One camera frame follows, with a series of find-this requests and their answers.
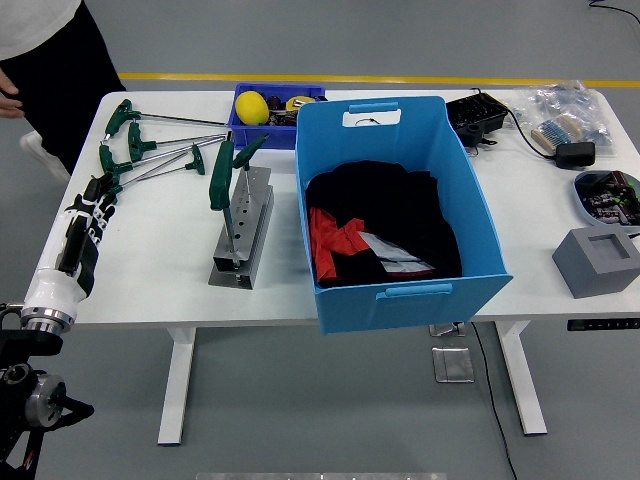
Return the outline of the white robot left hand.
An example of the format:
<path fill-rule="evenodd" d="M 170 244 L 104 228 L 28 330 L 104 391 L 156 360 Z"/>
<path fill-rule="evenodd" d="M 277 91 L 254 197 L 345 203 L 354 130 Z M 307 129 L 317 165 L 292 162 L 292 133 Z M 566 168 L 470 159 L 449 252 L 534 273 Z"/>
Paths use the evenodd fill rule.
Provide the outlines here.
<path fill-rule="evenodd" d="M 94 286 L 99 246 L 115 214 L 114 175 L 93 177 L 53 222 L 23 308 L 28 318 L 72 324 Z"/>

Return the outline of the person's right hand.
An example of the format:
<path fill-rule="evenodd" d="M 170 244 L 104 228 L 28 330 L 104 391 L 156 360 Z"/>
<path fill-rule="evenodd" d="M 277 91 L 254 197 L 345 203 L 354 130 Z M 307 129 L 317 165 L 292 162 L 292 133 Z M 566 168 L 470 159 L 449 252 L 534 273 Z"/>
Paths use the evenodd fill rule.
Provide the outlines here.
<path fill-rule="evenodd" d="M 3 70 L 0 70 L 0 89 L 0 117 L 4 119 L 23 118 L 22 102 L 17 99 L 19 90 Z"/>

